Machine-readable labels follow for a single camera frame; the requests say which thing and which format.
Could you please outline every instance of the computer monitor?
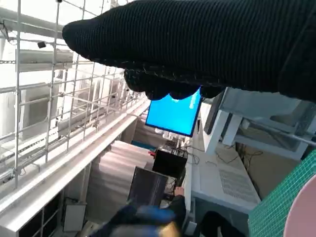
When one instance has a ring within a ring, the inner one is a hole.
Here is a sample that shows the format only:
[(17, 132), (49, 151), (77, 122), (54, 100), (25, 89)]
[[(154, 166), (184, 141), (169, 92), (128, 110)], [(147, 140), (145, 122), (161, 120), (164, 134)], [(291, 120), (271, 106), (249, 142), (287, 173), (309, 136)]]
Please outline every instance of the computer monitor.
[(205, 125), (204, 125), (204, 132), (206, 134), (211, 134), (219, 107), (222, 103), (223, 97), (224, 97), (225, 90), (221, 93), (219, 93), (217, 96), (214, 97), (211, 110), (209, 112), (209, 115), (206, 119)]
[(179, 179), (186, 166), (187, 158), (157, 150), (153, 171)]
[(160, 206), (167, 182), (168, 177), (163, 174), (135, 167), (128, 201), (135, 206)]
[(172, 99), (168, 94), (151, 102), (146, 125), (192, 137), (200, 106), (199, 90), (182, 100)]

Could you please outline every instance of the green grid mat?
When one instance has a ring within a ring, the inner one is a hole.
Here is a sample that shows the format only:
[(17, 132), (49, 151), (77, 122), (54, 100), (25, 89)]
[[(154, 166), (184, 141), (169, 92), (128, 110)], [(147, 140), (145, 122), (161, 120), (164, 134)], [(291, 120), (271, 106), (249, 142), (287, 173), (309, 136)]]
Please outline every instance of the green grid mat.
[(250, 237), (282, 237), (293, 201), (301, 188), (314, 175), (316, 175), (316, 150), (250, 212), (248, 220)]

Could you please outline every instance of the black sleeve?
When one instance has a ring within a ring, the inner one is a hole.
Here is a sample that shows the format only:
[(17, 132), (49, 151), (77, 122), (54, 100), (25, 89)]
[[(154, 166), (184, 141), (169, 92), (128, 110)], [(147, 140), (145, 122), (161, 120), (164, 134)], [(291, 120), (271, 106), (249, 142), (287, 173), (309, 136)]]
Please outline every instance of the black sleeve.
[(178, 228), (181, 229), (187, 213), (184, 196), (175, 196), (167, 209), (174, 212), (174, 214), (176, 215), (174, 221), (177, 224)]

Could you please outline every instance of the equipment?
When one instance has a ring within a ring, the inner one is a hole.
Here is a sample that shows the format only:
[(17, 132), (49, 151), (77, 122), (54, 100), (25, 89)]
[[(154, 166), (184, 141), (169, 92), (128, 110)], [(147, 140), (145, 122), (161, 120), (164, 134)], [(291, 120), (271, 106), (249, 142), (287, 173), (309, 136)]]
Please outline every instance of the equipment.
[(184, 157), (157, 150), (153, 171), (179, 179), (183, 174), (186, 163), (187, 159)]
[(207, 120), (206, 120), (205, 125), (204, 125), (204, 131), (208, 135), (211, 134), (211, 131), (213, 129), (213, 125), (215, 123), (215, 119), (217, 117), (217, 113), (218, 113), (219, 107), (220, 107), (220, 105), (222, 103), (222, 99), (224, 97), (224, 93), (225, 93), (225, 90), (223, 92), (219, 93), (213, 99), (211, 110), (209, 112), (209, 115), (208, 115)]
[(167, 181), (165, 175), (135, 167), (128, 201), (135, 206), (160, 206)]
[(146, 125), (192, 137), (200, 106), (199, 90), (183, 100), (167, 95), (151, 102)]

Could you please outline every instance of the black monitor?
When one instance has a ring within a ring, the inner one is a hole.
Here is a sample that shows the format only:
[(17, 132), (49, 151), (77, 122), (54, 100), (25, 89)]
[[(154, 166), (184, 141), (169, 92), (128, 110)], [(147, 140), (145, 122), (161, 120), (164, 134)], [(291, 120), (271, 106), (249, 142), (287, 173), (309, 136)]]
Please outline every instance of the black monitor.
[(157, 150), (153, 171), (178, 179), (183, 174), (186, 163), (185, 157)]
[(128, 201), (135, 206), (160, 206), (167, 182), (165, 175), (135, 167)]
[(218, 110), (219, 107), (222, 103), (223, 97), (225, 94), (225, 90), (222, 91), (221, 93), (219, 93), (217, 96), (214, 97), (213, 99), (213, 103), (212, 103), (212, 107), (211, 110), (208, 114), (208, 117), (206, 119), (205, 125), (204, 125), (204, 132), (206, 134), (211, 134), (217, 114), (218, 114)]

